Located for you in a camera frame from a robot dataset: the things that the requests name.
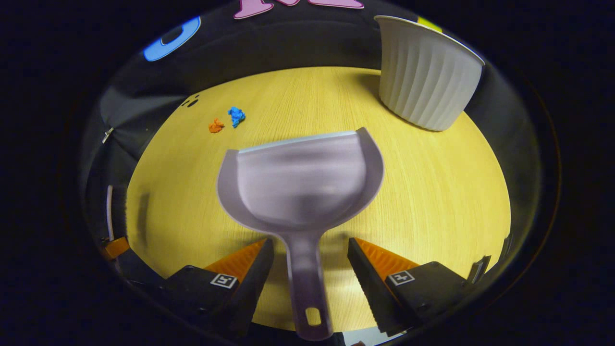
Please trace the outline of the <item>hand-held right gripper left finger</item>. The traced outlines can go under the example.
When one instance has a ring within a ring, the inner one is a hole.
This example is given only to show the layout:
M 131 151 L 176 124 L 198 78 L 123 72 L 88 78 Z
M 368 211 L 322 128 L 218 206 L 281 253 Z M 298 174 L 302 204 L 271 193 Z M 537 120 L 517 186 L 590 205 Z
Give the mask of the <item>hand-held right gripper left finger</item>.
M 165 280 L 162 301 L 204 331 L 244 337 L 273 259 L 273 241 L 265 238 L 204 268 L 186 265 Z

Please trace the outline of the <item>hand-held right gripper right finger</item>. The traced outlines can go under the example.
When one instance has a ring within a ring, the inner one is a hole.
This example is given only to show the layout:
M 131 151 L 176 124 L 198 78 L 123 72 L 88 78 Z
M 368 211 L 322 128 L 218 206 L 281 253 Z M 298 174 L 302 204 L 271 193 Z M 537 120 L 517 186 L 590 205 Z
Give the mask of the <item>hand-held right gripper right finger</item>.
M 347 257 L 381 333 L 391 337 L 441 317 L 475 289 L 490 256 L 462 277 L 438 261 L 419 265 L 360 238 L 348 241 Z

